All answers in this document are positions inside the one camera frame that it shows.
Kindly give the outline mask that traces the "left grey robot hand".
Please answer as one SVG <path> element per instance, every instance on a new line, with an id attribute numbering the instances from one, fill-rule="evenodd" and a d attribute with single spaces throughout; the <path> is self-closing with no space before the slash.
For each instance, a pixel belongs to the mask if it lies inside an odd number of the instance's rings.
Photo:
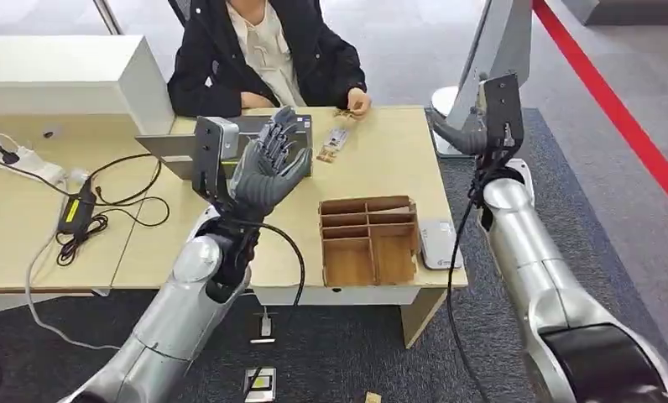
<path id="1" fill-rule="evenodd" d="M 295 141 L 296 114 L 282 107 L 246 145 L 234 170 L 229 194 L 237 220 L 263 222 L 311 173 L 312 149 L 305 145 L 288 161 Z"/>

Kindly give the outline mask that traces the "person's right hand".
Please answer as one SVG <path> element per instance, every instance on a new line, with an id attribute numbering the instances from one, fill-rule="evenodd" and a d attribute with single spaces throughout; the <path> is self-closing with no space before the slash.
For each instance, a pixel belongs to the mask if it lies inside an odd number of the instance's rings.
<path id="1" fill-rule="evenodd" d="M 252 92 L 241 93 L 242 109 L 270 108 L 270 107 L 274 107 L 274 104 L 267 97 L 263 97 L 257 93 L 252 93 Z"/>

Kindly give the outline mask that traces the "person's left hand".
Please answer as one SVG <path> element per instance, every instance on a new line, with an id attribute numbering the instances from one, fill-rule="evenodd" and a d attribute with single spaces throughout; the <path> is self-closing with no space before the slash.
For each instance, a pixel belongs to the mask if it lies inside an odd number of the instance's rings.
<path id="1" fill-rule="evenodd" d="M 354 87 L 347 93 L 347 110 L 352 118 L 364 118 L 372 104 L 370 96 L 361 88 Z"/>

